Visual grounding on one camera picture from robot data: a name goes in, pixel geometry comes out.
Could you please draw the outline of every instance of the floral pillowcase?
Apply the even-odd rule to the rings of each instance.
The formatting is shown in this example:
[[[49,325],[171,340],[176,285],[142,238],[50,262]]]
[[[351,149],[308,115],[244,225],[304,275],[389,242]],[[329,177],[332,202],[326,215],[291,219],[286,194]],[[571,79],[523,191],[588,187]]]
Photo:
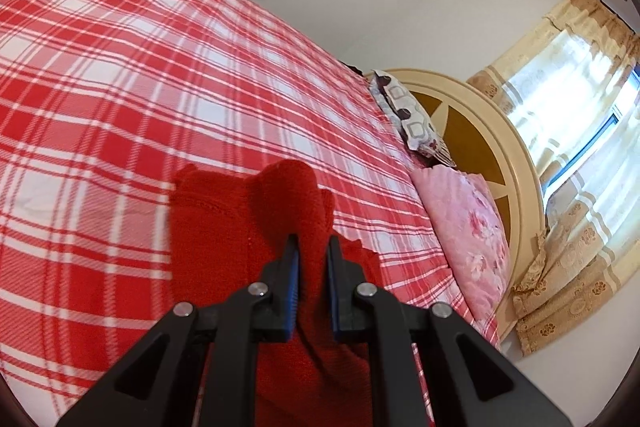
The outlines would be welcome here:
[[[476,320],[492,316],[509,283],[509,245],[484,178],[444,165],[411,179]]]
[[[392,119],[392,123],[407,147],[428,160],[437,160],[443,165],[456,168],[456,163],[452,160],[444,140],[433,127],[431,118],[409,89],[398,79],[382,71],[374,72],[369,91],[375,87],[384,96],[386,106],[393,111],[396,120]],[[378,105],[387,113],[380,101]]]

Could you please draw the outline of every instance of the sheer curtain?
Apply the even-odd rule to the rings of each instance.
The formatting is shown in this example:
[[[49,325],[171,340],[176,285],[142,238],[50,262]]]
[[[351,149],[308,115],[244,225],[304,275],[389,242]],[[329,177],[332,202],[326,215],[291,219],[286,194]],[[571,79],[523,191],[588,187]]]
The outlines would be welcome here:
[[[507,114],[546,185],[593,137],[640,56],[599,0],[562,0],[469,83]]]
[[[640,95],[547,216],[544,248],[514,297],[524,354],[580,324],[640,267]]]

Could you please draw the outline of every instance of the curtain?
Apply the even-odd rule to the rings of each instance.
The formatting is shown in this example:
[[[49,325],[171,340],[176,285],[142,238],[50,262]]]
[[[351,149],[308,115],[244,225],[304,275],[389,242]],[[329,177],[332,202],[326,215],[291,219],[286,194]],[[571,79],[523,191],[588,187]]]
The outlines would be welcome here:
[[[640,38],[600,0],[562,0],[468,82],[507,114],[546,186],[593,137],[640,56]]]
[[[551,196],[550,232],[513,298],[525,355],[598,310],[640,267],[640,94]]]

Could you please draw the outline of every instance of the wooden headboard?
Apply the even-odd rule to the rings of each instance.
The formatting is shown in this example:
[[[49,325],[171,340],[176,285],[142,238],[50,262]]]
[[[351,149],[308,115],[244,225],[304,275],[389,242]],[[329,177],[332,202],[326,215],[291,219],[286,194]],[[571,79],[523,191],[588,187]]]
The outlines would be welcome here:
[[[386,71],[423,105],[458,168],[487,180],[509,241],[511,287],[537,256],[537,235],[545,229],[540,182],[520,135],[490,99],[468,84],[425,70]],[[516,323],[511,292],[497,317],[502,340]]]

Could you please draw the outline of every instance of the plaid blanket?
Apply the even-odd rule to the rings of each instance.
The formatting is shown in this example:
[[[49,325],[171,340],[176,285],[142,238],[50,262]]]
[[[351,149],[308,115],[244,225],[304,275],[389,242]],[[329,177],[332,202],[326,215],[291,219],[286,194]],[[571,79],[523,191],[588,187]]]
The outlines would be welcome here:
[[[472,321],[364,80],[256,4],[0,0],[0,75],[0,372],[39,425],[170,309],[167,194],[188,163],[303,160],[387,289]]]

